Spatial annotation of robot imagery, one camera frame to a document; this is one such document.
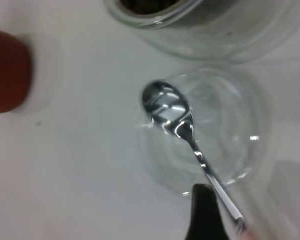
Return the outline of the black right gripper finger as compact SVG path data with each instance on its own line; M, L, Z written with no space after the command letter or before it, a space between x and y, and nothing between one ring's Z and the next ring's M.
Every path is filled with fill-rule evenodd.
M217 196L206 184L192 189L190 225L187 240L229 240L224 228Z

